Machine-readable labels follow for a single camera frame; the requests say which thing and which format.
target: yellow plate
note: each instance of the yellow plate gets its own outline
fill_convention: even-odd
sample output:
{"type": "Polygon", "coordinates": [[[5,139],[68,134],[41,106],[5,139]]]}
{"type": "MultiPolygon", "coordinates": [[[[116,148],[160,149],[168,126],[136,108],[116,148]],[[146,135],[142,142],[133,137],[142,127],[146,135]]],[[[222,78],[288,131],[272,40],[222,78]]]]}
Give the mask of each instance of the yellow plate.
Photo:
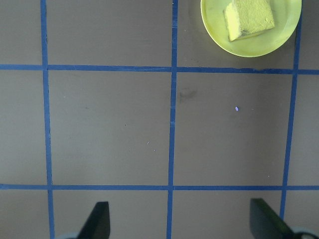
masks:
{"type": "Polygon", "coordinates": [[[276,27],[259,36],[229,42],[223,10],[230,2],[201,0],[201,16],[208,34],[221,48],[243,57],[266,55],[283,45],[298,24],[302,6],[302,0],[270,0],[276,27]]]}

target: blue tape line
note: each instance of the blue tape line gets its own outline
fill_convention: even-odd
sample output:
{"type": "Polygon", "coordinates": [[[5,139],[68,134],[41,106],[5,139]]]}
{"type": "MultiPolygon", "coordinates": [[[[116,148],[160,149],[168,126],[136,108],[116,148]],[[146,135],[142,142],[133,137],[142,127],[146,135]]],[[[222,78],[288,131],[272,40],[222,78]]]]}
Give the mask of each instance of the blue tape line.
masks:
{"type": "Polygon", "coordinates": [[[167,191],[166,185],[53,185],[53,190],[137,190],[167,191]]]}
{"type": "Polygon", "coordinates": [[[196,73],[241,73],[241,74],[292,74],[291,69],[262,69],[252,68],[214,68],[214,67],[178,67],[178,72],[196,72],[196,73]]]}
{"type": "MultiPolygon", "coordinates": [[[[174,186],[171,191],[280,191],[283,186],[174,186]]],[[[0,184],[0,190],[47,190],[47,185],[0,184]]],[[[52,185],[52,190],[168,191],[167,185],[52,185]]],[[[287,191],[319,191],[319,185],[287,186],[287,191]]]]}
{"type": "Polygon", "coordinates": [[[46,1],[41,0],[41,43],[42,43],[42,69],[43,69],[43,101],[44,101],[44,131],[46,152],[46,180],[48,191],[48,214],[50,238],[54,239],[54,210],[52,191],[52,162],[51,162],[51,138],[50,138],[50,103],[49,103],[49,76],[48,76],[48,49],[46,29],[46,1]]]}
{"type": "Polygon", "coordinates": [[[137,72],[171,72],[171,67],[163,66],[95,66],[95,65],[48,65],[55,71],[137,71],[137,72]]]}
{"type": "MultiPolygon", "coordinates": [[[[132,72],[171,72],[171,67],[166,66],[96,66],[96,65],[48,65],[48,70],[53,71],[132,71],[132,72]]],[[[42,71],[42,65],[0,64],[0,70],[29,70],[42,71]]],[[[252,68],[213,68],[213,67],[177,67],[177,72],[188,73],[244,73],[244,74],[284,74],[291,75],[291,69],[263,69],[252,68]]],[[[319,70],[299,69],[299,75],[319,75],[319,70]]]]}
{"type": "Polygon", "coordinates": [[[172,210],[173,210],[175,114],[176,114],[176,85],[177,85],[177,21],[178,21],[178,0],[173,0],[172,28],[171,28],[171,38],[172,38],[172,41],[171,41],[171,87],[170,87],[170,127],[169,127],[166,239],[171,239],[172,210]]]}
{"type": "Polygon", "coordinates": [[[319,75],[319,70],[298,70],[299,75],[319,75]]]}
{"type": "Polygon", "coordinates": [[[282,191],[281,203],[280,203],[280,217],[282,219],[284,219],[285,217],[290,153],[291,153],[291,144],[292,144],[292,138],[293,138],[294,116],[295,116],[295,105],[296,105],[296,94],[297,94],[297,83],[298,83],[298,72],[299,72],[298,67],[299,67],[299,52],[300,52],[300,42],[301,42],[302,20],[303,20],[303,12],[301,12],[301,16],[297,26],[297,34],[296,34],[294,72],[293,72],[293,81],[292,81],[292,89],[291,89],[287,143],[286,143],[285,164],[284,164],[284,174],[283,174],[283,191],[282,191]]]}
{"type": "Polygon", "coordinates": [[[278,191],[282,186],[174,186],[176,191],[278,191]]]}
{"type": "Polygon", "coordinates": [[[290,191],[310,191],[310,190],[319,190],[319,185],[305,185],[305,186],[287,186],[287,190],[290,191]]]}

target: blue tape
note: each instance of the blue tape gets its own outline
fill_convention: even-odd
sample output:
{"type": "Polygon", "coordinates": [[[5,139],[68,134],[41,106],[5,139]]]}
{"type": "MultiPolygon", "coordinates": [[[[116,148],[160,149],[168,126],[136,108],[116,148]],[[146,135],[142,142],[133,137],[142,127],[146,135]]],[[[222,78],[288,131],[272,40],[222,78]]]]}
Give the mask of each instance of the blue tape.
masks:
{"type": "Polygon", "coordinates": [[[137,190],[167,191],[167,186],[160,185],[53,185],[53,190],[137,190]]]}
{"type": "Polygon", "coordinates": [[[28,70],[42,71],[42,65],[16,65],[16,64],[0,64],[0,70],[28,70]]]}
{"type": "Polygon", "coordinates": [[[172,3],[172,32],[171,32],[171,87],[170,87],[170,127],[168,154],[168,195],[166,239],[171,239],[172,210],[173,210],[173,180],[174,180],[174,147],[175,147],[175,114],[176,114],[176,85],[177,85],[177,20],[178,0],[172,3]]]}
{"type": "Polygon", "coordinates": [[[262,69],[252,68],[214,68],[214,67],[178,67],[178,72],[196,72],[196,73],[240,73],[240,74],[292,74],[292,69],[262,69]]]}
{"type": "Polygon", "coordinates": [[[162,66],[95,66],[95,65],[48,65],[55,71],[137,71],[137,72],[171,72],[171,67],[162,66]]]}
{"type": "Polygon", "coordinates": [[[42,70],[43,70],[43,101],[44,101],[44,131],[46,152],[46,178],[48,191],[48,214],[50,238],[54,239],[54,209],[52,191],[52,162],[51,162],[51,138],[50,138],[50,103],[49,103],[49,76],[48,76],[48,49],[46,28],[46,1],[41,0],[41,44],[42,44],[42,70]]]}
{"type": "Polygon", "coordinates": [[[297,83],[298,83],[298,72],[299,72],[298,67],[299,67],[299,53],[300,53],[301,31],[302,31],[302,19],[303,19],[303,14],[301,13],[299,23],[297,26],[297,35],[296,35],[294,71],[293,71],[293,81],[292,81],[292,89],[291,89],[287,143],[286,143],[285,164],[284,164],[284,173],[283,173],[283,190],[282,190],[281,203],[280,203],[280,217],[282,219],[284,219],[284,217],[285,217],[290,153],[291,153],[291,144],[292,144],[293,128],[294,128],[294,116],[295,116],[295,105],[296,105],[296,94],[297,94],[297,83]]]}
{"type": "Polygon", "coordinates": [[[282,186],[174,186],[176,191],[278,191],[282,186]]]}

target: yellow sponge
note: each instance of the yellow sponge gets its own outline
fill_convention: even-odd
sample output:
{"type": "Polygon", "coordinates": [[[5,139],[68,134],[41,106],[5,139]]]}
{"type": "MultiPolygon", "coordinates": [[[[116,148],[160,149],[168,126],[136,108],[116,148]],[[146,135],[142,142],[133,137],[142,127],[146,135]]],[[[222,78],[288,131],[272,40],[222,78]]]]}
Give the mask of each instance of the yellow sponge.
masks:
{"type": "Polygon", "coordinates": [[[269,0],[232,0],[224,16],[230,41],[256,36],[275,27],[269,0]]]}

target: gray floor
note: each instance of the gray floor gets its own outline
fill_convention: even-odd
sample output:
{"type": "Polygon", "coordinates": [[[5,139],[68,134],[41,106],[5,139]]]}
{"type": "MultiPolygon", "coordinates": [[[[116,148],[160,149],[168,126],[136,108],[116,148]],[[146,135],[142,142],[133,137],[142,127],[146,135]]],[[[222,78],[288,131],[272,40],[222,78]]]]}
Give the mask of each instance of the gray floor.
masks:
{"type": "Polygon", "coordinates": [[[252,239],[250,198],[279,213],[282,189],[287,223],[319,233],[319,1],[304,0],[290,152],[298,34],[266,56],[237,57],[208,36],[199,0],[179,0],[177,66],[187,72],[177,68],[175,92],[174,7],[47,0],[45,13],[40,0],[0,0],[0,238],[78,232],[109,201],[111,239],[252,239]],[[279,74],[229,73],[240,68],[279,74]]]}

